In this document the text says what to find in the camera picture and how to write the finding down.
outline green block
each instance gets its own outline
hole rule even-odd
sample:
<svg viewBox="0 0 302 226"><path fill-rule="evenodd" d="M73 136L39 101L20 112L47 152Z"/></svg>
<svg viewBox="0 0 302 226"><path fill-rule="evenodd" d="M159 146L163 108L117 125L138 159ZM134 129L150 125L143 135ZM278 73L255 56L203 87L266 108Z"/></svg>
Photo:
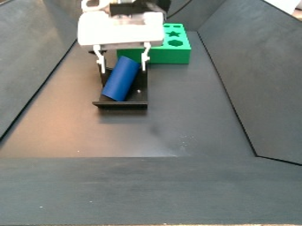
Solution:
<svg viewBox="0 0 302 226"><path fill-rule="evenodd" d="M152 47L148 51L151 64L188 64L191 46L186 37L186 30L182 24L164 24L166 39L159 47ZM119 49L117 57L126 56L142 62L144 48Z"/></svg>

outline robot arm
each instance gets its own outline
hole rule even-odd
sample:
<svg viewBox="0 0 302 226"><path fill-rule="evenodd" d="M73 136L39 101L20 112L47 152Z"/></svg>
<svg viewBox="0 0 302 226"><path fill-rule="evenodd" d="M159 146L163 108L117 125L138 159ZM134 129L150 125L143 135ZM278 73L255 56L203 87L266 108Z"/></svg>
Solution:
<svg viewBox="0 0 302 226"><path fill-rule="evenodd" d="M301 0L266 0L272 4L279 10L285 11L287 14L293 14L295 8L302 7Z"/></svg>
<svg viewBox="0 0 302 226"><path fill-rule="evenodd" d="M112 9L115 7L109 0L99 0L97 6L88 6L89 1L81 1L83 15L77 24L79 44L84 49L93 50L96 53L99 58L96 62L101 65L101 73L105 73L105 60L101 54L105 50L144 47L146 51L142 54L144 71L146 61L150 59L147 52L151 46L163 44L164 13L146 11L134 14L134 12L128 13L127 11L126 13L121 12L123 14L113 14L111 7ZM132 11L135 9L134 1L126 3L126 6L130 6L128 9Z"/></svg>

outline dark gray surface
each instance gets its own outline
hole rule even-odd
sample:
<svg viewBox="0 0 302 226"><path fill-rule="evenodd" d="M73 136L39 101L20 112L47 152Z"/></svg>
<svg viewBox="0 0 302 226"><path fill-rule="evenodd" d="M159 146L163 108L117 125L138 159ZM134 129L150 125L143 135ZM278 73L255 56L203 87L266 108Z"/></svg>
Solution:
<svg viewBox="0 0 302 226"><path fill-rule="evenodd" d="M101 91L96 56L76 45L4 139L0 157L251 155L196 33L188 38L190 65L150 65L142 111L92 105Z"/></svg>
<svg viewBox="0 0 302 226"><path fill-rule="evenodd" d="M182 23L186 30L196 31L224 1L226 0L194 0L167 22ZM167 16L179 9L184 2L184 0L172 1Z"/></svg>
<svg viewBox="0 0 302 226"><path fill-rule="evenodd" d="M51 0L0 6L0 137L76 40L76 23Z"/></svg>
<svg viewBox="0 0 302 226"><path fill-rule="evenodd" d="M81 0L52 0L52 2L64 10L65 14L75 20L75 23L77 23L83 13L80 6Z"/></svg>
<svg viewBox="0 0 302 226"><path fill-rule="evenodd" d="M302 168L234 155L0 160L0 224L302 223Z"/></svg>
<svg viewBox="0 0 302 226"><path fill-rule="evenodd" d="M199 29L256 154L302 163L302 23L228 0Z"/></svg>
<svg viewBox="0 0 302 226"><path fill-rule="evenodd" d="M0 224L302 223L302 168L252 155L188 39L190 65L151 66L144 115L97 111L96 57L75 45L3 142Z"/></svg>

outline blue cylinder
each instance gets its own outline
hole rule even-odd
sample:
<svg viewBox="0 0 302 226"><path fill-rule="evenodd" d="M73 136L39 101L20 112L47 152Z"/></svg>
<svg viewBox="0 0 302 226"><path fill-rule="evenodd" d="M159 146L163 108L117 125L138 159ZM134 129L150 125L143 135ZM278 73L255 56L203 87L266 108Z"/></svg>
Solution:
<svg viewBox="0 0 302 226"><path fill-rule="evenodd" d="M109 97L117 102L126 99L128 89L136 77L140 64L132 59L119 57L115 69L108 77L101 95Z"/></svg>

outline star-shaped hole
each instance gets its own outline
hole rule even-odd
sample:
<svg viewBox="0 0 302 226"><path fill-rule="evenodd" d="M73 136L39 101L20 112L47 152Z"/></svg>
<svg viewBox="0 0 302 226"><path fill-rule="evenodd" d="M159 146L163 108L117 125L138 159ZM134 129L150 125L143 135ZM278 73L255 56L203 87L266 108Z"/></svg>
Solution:
<svg viewBox="0 0 302 226"><path fill-rule="evenodd" d="M180 33L179 32L168 32L168 37L179 37Z"/></svg>

